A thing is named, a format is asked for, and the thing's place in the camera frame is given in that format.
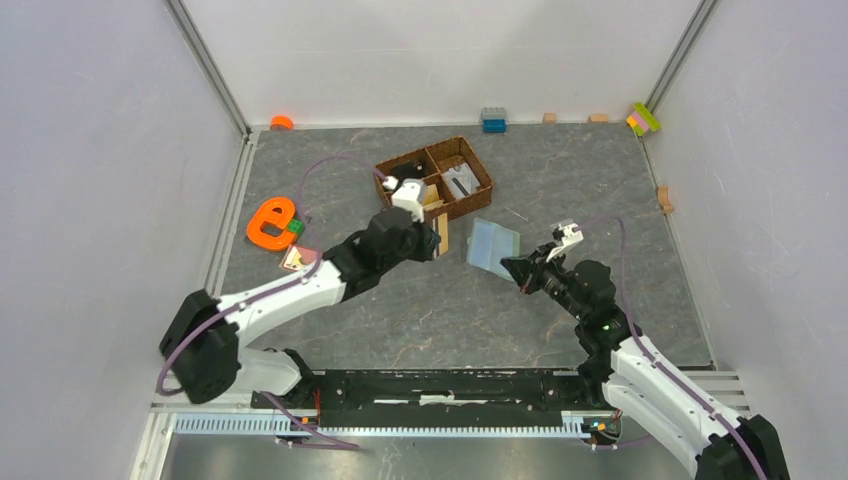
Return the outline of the gold credit card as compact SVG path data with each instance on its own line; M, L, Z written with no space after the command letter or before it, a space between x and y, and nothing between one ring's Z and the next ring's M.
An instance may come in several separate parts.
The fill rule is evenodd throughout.
M440 194L440 190L436 184L431 184L427 186L426 194L422 205L425 210L433 210L441 207L444 204L444 200Z

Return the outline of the light blue card holder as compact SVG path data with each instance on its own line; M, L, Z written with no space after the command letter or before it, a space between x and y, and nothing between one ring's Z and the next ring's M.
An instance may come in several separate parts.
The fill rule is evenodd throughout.
M501 260L515 257L520 250L520 234L494 222L475 218L467 240L466 262L505 280L513 278Z

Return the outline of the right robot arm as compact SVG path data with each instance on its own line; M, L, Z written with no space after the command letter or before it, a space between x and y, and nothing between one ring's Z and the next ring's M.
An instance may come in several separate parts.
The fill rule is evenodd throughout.
M607 404L635 420L694 479L787 479L775 426L744 417L677 369L617 304L608 266L563 267L554 243L500 263L523 294L543 292L574 317L588 354L577 392L591 408Z

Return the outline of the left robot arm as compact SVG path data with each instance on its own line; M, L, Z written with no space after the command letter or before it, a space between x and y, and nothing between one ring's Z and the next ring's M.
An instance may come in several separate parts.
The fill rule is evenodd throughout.
M373 289L405 261L432 260L440 241L428 223L389 207L299 272L218 298L205 289L188 294L159 344L164 365L157 392L204 404L236 388L267 391L290 407L306 405L314 381L294 354L253 350L251 343L297 317Z

